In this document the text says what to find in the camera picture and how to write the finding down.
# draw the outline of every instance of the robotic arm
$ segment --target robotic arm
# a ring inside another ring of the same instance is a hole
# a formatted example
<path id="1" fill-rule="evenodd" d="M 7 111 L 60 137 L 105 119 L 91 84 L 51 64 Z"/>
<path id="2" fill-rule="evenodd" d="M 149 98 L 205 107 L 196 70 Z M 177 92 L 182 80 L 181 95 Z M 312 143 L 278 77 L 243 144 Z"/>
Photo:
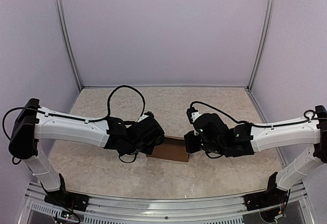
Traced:
<path id="1" fill-rule="evenodd" d="M 164 131 L 151 112 L 137 122 L 120 118 L 88 118 L 59 113 L 39 106 L 38 99 L 30 99 L 15 121 L 9 144 L 10 153 L 21 159 L 41 182 L 46 202 L 85 211 L 88 196 L 67 192 L 64 178 L 51 166 L 39 140 L 60 139 L 76 141 L 117 150 L 119 158 L 125 154 L 152 154 L 155 146 L 164 141 Z"/>
<path id="2" fill-rule="evenodd" d="M 193 103 L 211 107 L 202 102 Z M 327 111 L 324 106 L 317 106 L 315 111 L 308 110 L 297 119 L 266 124 L 237 121 L 219 109 L 213 109 L 241 125 L 229 129 L 217 114 L 201 114 L 191 104 L 186 113 L 194 130 L 184 136 L 188 153 L 203 150 L 210 158 L 213 158 L 210 153 L 219 154 L 218 157 L 239 157 L 273 147 L 309 144 L 291 164 L 270 176 L 266 191 L 244 197 L 247 210 L 286 202 L 288 191 L 294 184 L 327 163 Z"/>

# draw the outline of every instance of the aluminum frame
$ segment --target aluminum frame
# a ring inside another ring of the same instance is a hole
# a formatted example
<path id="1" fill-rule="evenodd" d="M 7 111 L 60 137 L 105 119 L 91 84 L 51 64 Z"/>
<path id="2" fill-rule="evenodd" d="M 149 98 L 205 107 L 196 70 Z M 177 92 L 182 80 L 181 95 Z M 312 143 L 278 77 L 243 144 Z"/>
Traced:
<path id="1" fill-rule="evenodd" d="M 69 34 L 68 34 L 68 30 L 67 30 L 67 25 L 66 25 L 65 15 L 64 15 L 63 5 L 62 5 L 62 0 L 55 0 L 55 5 L 56 5 L 58 18 L 59 18 L 62 39 L 65 44 L 65 48 L 66 48 L 67 55 L 68 55 L 69 64 L 72 68 L 72 72 L 73 72 L 73 76 L 74 76 L 74 80 L 76 82 L 77 88 L 81 92 L 82 89 L 84 88 L 84 86 L 83 86 L 83 82 L 82 82 L 80 73 L 78 71 L 76 61 L 75 61 L 72 44 L 69 39 Z"/>
<path id="2" fill-rule="evenodd" d="M 268 0 L 268 3 L 267 3 L 267 9 L 266 9 L 266 14 L 265 14 L 264 25 L 263 25 L 262 32 L 261 32 L 259 47 L 258 47 L 258 51 L 256 53 L 250 81 L 248 84 L 248 89 L 250 91 L 252 90 L 254 83 L 255 83 L 255 79 L 258 75 L 259 67 L 261 64 L 262 56 L 264 53 L 264 49 L 265 49 L 265 45 L 266 45 L 266 41 L 267 41 L 267 37 L 268 37 L 274 3 L 275 3 L 275 0 Z"/>
<path id="3" fill-rule="evenodd" d="M 196 87 L 196 88 L 243 88 L 246 89 L 246 86 L 242 86 L 242 85 L 133 85 L 133 87 L 137 87 L 137 88 L 146 88 L 146 87 L 158 87 L 158 88 L 165 88 L 165 87 Z M 117 88 L 117 86 L 84 86 L 84 89 L 108 89 L 108 88 Z"/>
<path id="4" fill-rule="evenodd" d="M 177 200 L 152 200 L 126 197 L 108 197 L 88 194 L 90 196 L 86 212 L 75 211 L 80 215 L 83 223 L 219 223 L 224 220 L 239 219 L 240 216 L 259 212 L 259 210 L 247 211 L 243 200 L 244 194 L 234 194 L 220 197 L 188 198 Z M 31 209 L 44 214 L 52 215 L 56 211 L 64 210 L 58 206 L 45 203 L 44 190 L 38 183 L 31 182 L 26 191 L 24 202 L 21 207 L 18 224 L 26 224 Z M 291 189 L 289 202 L 301 201 L 308 205 L 308 196 L 302 183 L 294 185 Z M 303 213 L 310 220 L 310 212 Z"/>
<path id="5" fill-rule="evenodd" d="M 252 104 L 253 104 L 256 112 L 258 113 L 258 116 L 259 116 L 261 122 L 262 123 L 268 123 L 268 120 L 266 119 L 265 115 L 261 111 L 261 109 L 260 109 L 260 107 L 259 107 L 256 99 L 254 98 L 252 92 L 249 89 L 247 89 L 247 88 L 245 89 L 245 91 L 246 91 L 248 97 L 250 98 L 250 100 L 251 100 L 251 102 L 252 102 Z M 282 165 L 282 168 L 286 167 L 287 166 L 286 160 L 285 160 L 285 157 L 283 155 L 283 152 L 282 152 L 281 148 L 280 147 L 276 147 L 276 151 L 278 153 L 278 158 L 279 158 L 279 161 L 280 161 L 280 163 Z"/>

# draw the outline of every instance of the beige floor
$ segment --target beige floor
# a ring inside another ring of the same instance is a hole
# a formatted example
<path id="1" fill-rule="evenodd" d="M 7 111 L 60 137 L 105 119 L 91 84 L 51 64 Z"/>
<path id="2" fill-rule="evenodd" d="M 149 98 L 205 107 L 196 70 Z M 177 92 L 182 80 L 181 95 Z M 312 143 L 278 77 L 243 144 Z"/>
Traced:
<path id="1" fill-rule="evenodd" d="M 84 89 L 71 114 L 89 117 L 106 115 L 112 89 Z M 166 135 L 183 136 L 192 130 L 186 109 L 194 100 L 203 101 L 236 119 L 259 122 L 258 115 L 241 88 L 139 88 L 146 111 L 154 113 Z M 138 118 L 141 99 L 121 89 L 112 98 L 111 115 L 124 120 Z M 197 105 L 202 113 L 212 112 Z M 223 117 L 229 127 L 233 122 Z M 204 152 L 189 163 L 147 158 L 124 164 L 115 151 L 88 144 L 57 141 L 50 155 L 53 167 L 65 178 L 68 190 L 107 196 L 140 198 L 193 198 L 243 193 L 266 188 L 268 177 L 281 168 L 275 149 L 240 158 L 209 159 Z"/>

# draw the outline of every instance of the brown cardboard piece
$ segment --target brown cardboard piece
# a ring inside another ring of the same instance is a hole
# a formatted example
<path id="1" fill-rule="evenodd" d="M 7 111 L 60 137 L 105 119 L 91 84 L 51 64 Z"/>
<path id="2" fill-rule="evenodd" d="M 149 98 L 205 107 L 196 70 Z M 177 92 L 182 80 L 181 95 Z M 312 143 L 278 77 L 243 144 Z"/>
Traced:
<path id="1" fill-rule="evenodd" d="M 188 162 L 190 154 L 186 152 L 184 138 L 165 136 L 163 144 L 156 146 L 147 157 Z"/>

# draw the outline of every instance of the black cable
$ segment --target black cable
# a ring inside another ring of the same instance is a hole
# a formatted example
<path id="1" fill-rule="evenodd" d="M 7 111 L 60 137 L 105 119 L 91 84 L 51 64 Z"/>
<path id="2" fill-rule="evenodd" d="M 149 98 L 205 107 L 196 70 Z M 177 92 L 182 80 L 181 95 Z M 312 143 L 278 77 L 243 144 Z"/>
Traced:
<path id="1" fill-rule="evenodd" d="M 202 104 L 202 105 L 205 105 L 213 110 L 216 110 L 217 112 L 225 115 L 226 117 L 228 117 L 229 119 L 231 119 L 234 123 L 238 123 L 238 124 L 241 124 L 241 123 L 245 123 L 245 124 L 250 124 L 251 126 L 253 127 L 257 127 L 257 128 L 275 128 L 275 127 L 283 127 L 283 126 L 293 126 L 293 125 L 299 125 L 301 123 L 306 123 L 306 122 L 309 122 L 310 120 L 319 120 L 319 119 L 327 119 L 327 118 L 317 118 L 317 117 L 314 117 L 316 115 L 316 112 L 314 110 L 307 110 L 304 112 L 303 116 L 306 118 L 306 120 L 302 120 L 302 121 L 297 121 L 297 122 L 290 122 L 290 123 L 281 123 L 281 124 L 278 124 L 278 125 L 270 125 L 270 126 L 262 126 L 262 125 L 256 125 L 254 123 L 251 123 L 251 122 L 248 122 L 248 121 L 245 121 L 245 120 L 236 120 L 234 119 L 232 116 L 230 116 L 229 114 L 225 113 L 224 111 L 218 109 L 218 108 L 215 108 L 207 103 L 203 103 L 203 102 L 199 102 L 199 101 L 194 101 L 190 104 L 190 108 L 193 106 L 193 104 Z M 312 117 L 308 117 L 307 114 L 311 112 L 313 113 Z"/>
<path id="2" fill-rule="evenodd" d="M 142 109 L 142 112 L 141 112 L 141 115 L 140 115 L 140 117 L 142 117 L 142 115 L 144 113 L 144 110 L 145 110 L 145 99 L 144 99 L 144 96 L 137 89 L 135 89 L 134 87 L 129 86 L 129 85 L 121 85 L 121 86 L 118 86 L 115 90 L 113 90 L 111 92 L 111 94 L 109 95 L 108 100 L 107 100 L 107 109 L 108 109 L 108 115 L 107 116 L 110 116 L 110 114 L 111 114 L 111 111 L 110 111 L 110 100 L 111 100 L 113 94 L 116 91 L 118 91 L 119 89 L 121 89 L 121 88 L 129 88 L 129 89 L 132 89 L 133 91 L 135 91 L 137 94 L 140 95 L 140 97 L 142 98 L 142 102 L 143 102 L 143 109 Z"/>
<path id="3" fill-rule="evenodd" d="M 74 215 L 76 218 L 77 218 L 77 222 L 65 222 L 65 224 L 80 224 L 81 223 L 81 218 L 76 214 L 74 213 L 73 210 L 70 210 L 69 208 L 66 208 L 62 205 L 60 205 L 57 201 L 55 201 L 52 197 L 50 197 L 54 202 L 56 202 L 61 208 L 64 208 L 66 211 L 68 211 L 71 215 Z"/>
<path id="4" fill-rule="evenodd" d="M 121 85 L 121 86 L 116 87 L 115 90 L 113 90 L 113 91 L 110 93 L 109 97 L 108 97 L 108 100 L 107 100 L 107 110 L 108 110 L 108 114 L 107 114 L 107 116 L 105 116 L 105 117 L 103 117 L 103 118 L 99 118 L 99 119 L 89 120 L 89 122 L 100 122 L 100 121 L 103 121 L 103 120 L 107 119 L 107 118 L 110 116 L 110 114 L 111 114 L 111 110 L 110 110 L 110 100 L 111 100 L 113 94 L 114 94 L 116 91 L 118 91 L 119 89 L 121 89 L 121 88 L 129 88 L 129 89 L 135 91 L 137 94 L 140 95 L 140 97 L 142 98 L 142 102 L 143 102 L 143 109 L 142 109 L 142 112 L 141 112 L 141 115 L 140 115 L 140 117 L 142 117 L 142 115 L 143 115 L 143 113 L 144 113 L 144 110 L 145 110 L 145 99 L 144 99 L 144 96 L 143 96 L 143 95 L 142 95 L 142 94 L 141 94 L 137 89 L 135 89 L 135 88 L 132 87 L 132 86 L 129 86 L 129 85 Z"/>
<path id="5" fill-rule="evenodd" d="M 287 200 L 286 200 L 286 203 L 285 203 L 283 214 L 285 214 L 286 207 L 287 207 L 287 204 L 288 204 L 288 200 L 290 199 L 290 195 L 291 195 L 291 189 L 288 190 Z"/>
<path id="6" fill-rule="evenodd" d="M 15 157 L 12 157 L 11 162 L 12 162 L 14 165 L 19 165 L 19 164 L 21 163 L 21 159 L 18 160 L 18 162 L 15 162 Z"/>
<path id="7" fill-rule="evenodd" d="M 135 160 L 136 160 L 136 158 L 137 158 L 137 154 L 134 154 L 134 159 L 133 159 L 132 161 L 130 161 L 130 162 L 126 162 L 126 161 L 122 160 L 122 158 L 121 158 L 120 155 L 118 156 L 118 158 L 119 158 L 119 160 L 122 161 L 123 163 L 125 163 L 125 164 L 130 164 L 130 163 L 134 163 L 134 162 L 135 162 Z"/>
<path id="8" fill-rule="evenodd" d="M 45 114 L 45 112 L 43 112 L 43 111 L 39 111 L 39 110 L 36 110 L 36 109 L 33 109 L 33 108 L 26 108 L 26 107 L 17 107 L 17 108 L 12 108 L 12 109 L 8 110 L 5 113 L 4 118 L 2 119 L 2 129 L 3 129 L 6 137 L 8 138 L 8 140 L 10 140 L 10 136 L 8 135 L 8 133 L 7 133 L 6 129 L 5 129 L 5 120 L 6 120 L 6 117 L 8 116 L 8 114 L 10 114 L 11 112 L 16 111 L 16 110 L 29 110 L 29 111 L 34 111 L 34 112 Z"/>
<path id="9" fill-rule="evenodd" d="M 208 157 L 208 158 L 210 158 L 210 159 L 219 159 L 219 158 L 221 158 L 223 155 L 219 155 L 219 156 L 216 156 L 216 157 L 211 157 L 209 154 L 210 154 L 211 152 L 205 152 L 205 155 Z"/>
<path id="10" fill-rule="evenodd" d="M 240 124 L 240 123 L 249 123 L 248 121 L 245 121 L 245 120 L 238 121 L 238 120 L 234 119 L 232 116 L 230 116 L 229 114 L 225 113 L 224 111 L 222 111 L 222 110 L 220 110 L 220 109 L 218 109 L 218 108 L 215 108 L 215 107 L 213 107 L 213 106 L 211 106 L 211 105 L 209 105 L 209 104 L 207 104 L 207 103 L 204 103 L 204 102 L 194 101 L 194 102 L 192 102 L 192 103 L 190 104 L 190 108 L 191 108 L 194 104 L 202 104 L 202 105 L 207 106 L 207 107 L 209 107 L 209 108 L 211 108 L 211 109 L 213 109 L 213 110 L 216 110 L 217 112 L 219 112 L 219 113 L 225 115 L 226 117 L 228 117 L 229 119 L 231 119 L 234 123 L 238 123 L 238 124 Z"/>

